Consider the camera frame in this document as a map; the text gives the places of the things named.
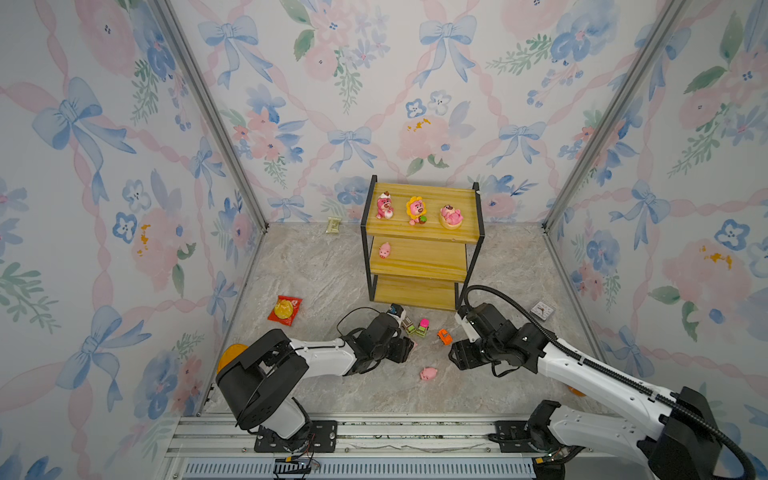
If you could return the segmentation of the pink pig toy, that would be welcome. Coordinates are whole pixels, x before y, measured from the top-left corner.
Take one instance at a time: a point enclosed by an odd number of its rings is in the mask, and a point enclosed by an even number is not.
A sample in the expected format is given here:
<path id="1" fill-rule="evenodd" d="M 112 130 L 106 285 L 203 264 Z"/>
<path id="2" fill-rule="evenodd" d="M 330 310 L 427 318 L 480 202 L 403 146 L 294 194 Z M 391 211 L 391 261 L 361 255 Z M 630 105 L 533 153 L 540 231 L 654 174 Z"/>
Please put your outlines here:
<path id="1" fill-rule="evenodd" d="M 438 375 L 438 370 L 436 368 L 426 367 L 420 372 L 419 377 L 423 381 L 430 381 L 435 379 L 437 375 Z"/>

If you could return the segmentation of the pink bear strawberry hat figure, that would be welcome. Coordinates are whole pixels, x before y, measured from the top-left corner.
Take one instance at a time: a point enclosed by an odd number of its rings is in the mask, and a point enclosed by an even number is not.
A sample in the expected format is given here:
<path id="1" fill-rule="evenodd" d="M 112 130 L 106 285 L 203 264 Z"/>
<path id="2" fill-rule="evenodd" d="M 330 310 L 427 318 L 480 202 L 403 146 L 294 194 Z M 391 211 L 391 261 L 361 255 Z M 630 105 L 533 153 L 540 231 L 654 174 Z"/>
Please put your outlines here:
<path id="1" fill-rule="evenodd" d="M 376 218 L 389 220 L 394 215 L 394 209 L 392 206 L 392 197 L 388 191 L 385 191 L 379 195 L 376 201 Z"/>

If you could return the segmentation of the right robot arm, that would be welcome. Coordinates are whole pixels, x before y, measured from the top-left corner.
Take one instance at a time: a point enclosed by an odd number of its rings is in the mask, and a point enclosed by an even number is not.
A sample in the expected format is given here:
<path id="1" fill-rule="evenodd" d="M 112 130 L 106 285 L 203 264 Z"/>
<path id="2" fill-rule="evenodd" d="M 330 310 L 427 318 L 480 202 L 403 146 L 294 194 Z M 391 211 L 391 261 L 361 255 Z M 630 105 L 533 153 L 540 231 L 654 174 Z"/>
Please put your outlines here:
<path id="1" fill-rule="evenodd" d="M 449 358 L 461 370 L 488 365 L 506 374 L 520 369 L 565 383 L 610 409 L 589 414 L 543 400 L 521 427 L 499 427 L 491 440 L 503 450 L 528 447 L 541 463 L 562 465 L 591 449 L 646 466 L 658 479 L 714 479 L 723 452 L 754 469 L 739 445 L 716 425 L 706 399 L 628 377 L 583 354 L 533 322 L 514 326 L 493 305 L 458 309 L 466 340 L 452 345 Z"/>

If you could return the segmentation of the pink bear yellow flower figure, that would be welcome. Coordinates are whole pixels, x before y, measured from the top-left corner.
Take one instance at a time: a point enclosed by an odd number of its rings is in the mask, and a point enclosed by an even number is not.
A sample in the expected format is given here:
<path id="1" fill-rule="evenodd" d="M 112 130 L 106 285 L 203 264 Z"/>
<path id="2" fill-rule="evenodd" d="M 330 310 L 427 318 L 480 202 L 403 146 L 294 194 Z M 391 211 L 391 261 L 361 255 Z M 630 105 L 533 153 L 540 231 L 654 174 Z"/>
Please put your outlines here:
<path id="1" fill-rule="evenodd" d="M 427 222 L 427 209 L 421 196 L 413 196 L 408 200 L 406 213 L 410 225 L 422 225 Z"/>

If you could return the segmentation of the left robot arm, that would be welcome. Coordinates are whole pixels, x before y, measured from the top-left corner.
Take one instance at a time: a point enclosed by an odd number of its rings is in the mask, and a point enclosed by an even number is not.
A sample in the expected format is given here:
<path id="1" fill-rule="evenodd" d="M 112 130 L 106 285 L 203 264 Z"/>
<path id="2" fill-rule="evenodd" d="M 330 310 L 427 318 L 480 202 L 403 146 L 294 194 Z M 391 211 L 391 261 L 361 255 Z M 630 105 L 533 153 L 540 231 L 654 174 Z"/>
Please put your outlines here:
<path id="1" fill-rule="evenodd" d="M 403 308 L 393 304 L 378 311 L 367 327 L 331 341 L 300 341 L 272 329 L 249 346 L 225 351 L 216 386 L 236 426 L 256 437 L 256 452 L 332 452 L 336 423 L 313 421 L 293 390 L 309 378 L 363 375 L 384 360 L 404 363 L 414 347 L 406 320 Z"/>

